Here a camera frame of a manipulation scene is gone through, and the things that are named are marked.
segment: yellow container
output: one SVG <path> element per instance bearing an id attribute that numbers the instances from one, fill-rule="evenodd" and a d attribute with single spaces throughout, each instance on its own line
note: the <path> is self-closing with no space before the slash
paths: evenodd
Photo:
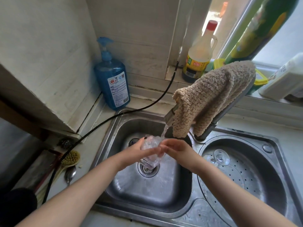
<path id="1" fill-rule="evenodd" d="M 214 69 L 221 68 L 222 66 L 224 66 L 224 62 L 225 59 L 223 58 L 214 60 Z M 256 69 L 256 80 L 252 88 L 248 91 L 247 95 L 252 94 L 263 85 L 266 85 L 267 83 L 268 83 L 268 79 L 266 78 L 266 76 L 264 76 L 258 69 Z"/>

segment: towel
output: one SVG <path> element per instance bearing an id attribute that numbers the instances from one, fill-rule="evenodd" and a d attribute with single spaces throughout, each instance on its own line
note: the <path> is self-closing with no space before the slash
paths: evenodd
<path id="1" fill-rule="evenodd" d="M 176 90 L 174 137 L 186 137 L 194 120 L 194 134 L 202 135 L 213 118 L 248 86 L 255 74 L 251 61 L 236 61 L 204 74 L 189 87 Z"/>

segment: person's right hand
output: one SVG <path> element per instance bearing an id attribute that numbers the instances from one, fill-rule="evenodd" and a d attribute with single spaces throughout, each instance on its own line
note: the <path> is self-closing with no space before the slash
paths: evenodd
<path id="1" fill-rule="evenodd" d="M 183 140 L 165 139 L 159 147 L 169 156 L 174 158 L 181 166 L 196 174 L 196 169 L 201 164 L 201 156 Z"/>

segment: yellow lid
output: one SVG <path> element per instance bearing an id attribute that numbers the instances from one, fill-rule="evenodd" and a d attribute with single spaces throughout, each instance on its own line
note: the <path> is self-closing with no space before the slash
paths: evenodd
<path id="1" fill-rule="evenodd" d="M 254 85 L 260 86 L 260 85 L 266 85 L 268 83 L 268 79 L 266 76 L 264 76 L 258 69 L 256 69 L 256 80 Z"/>
<path id="2" fill-rule="evenodd" d="M 221 68 L 224 66 L 225 59 L 219 58 L 214 60 L 214 69 Z"/>

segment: orange object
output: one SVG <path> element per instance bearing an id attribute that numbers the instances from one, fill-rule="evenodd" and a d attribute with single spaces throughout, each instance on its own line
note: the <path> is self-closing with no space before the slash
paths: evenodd
<path id="1" fill-rule="evenodd" d="M 225 14 L 225 11 L 226 11 L 226 9 L 227 9 L 227 5 L 228 5 L 228 2 L 227 2 L 227 1 L 223 2 L 223 6 L 222 6 L 222 9 L 221 9 L 220 15 L 219 15 L 220 18 L 222 18 L 223 15 Z"/>

